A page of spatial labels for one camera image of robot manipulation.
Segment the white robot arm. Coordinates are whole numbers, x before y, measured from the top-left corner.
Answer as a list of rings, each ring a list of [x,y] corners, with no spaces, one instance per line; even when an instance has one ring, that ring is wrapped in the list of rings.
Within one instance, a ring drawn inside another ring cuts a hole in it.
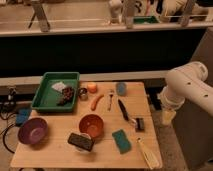
[[[170,125],[176,111],[188,99],[213,116],[213,87],[205,83],[207,67],[193,61],[169,70],[165,76],[166,85],[159,100],[162,104],[162,124]]]

